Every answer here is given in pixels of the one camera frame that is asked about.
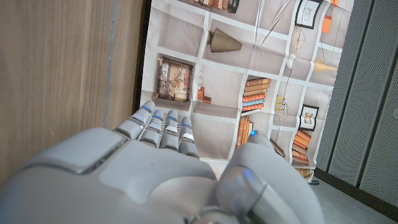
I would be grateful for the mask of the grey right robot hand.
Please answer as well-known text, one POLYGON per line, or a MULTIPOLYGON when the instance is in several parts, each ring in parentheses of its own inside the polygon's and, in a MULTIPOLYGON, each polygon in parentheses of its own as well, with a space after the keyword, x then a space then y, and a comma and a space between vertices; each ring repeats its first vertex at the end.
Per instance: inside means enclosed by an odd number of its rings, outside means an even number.
POLYGON ((1 189, 2 223, 323 223, 303 177, 253 131, 220 177, 189 118, 144 103, 114 130, 82 131, 1 189))

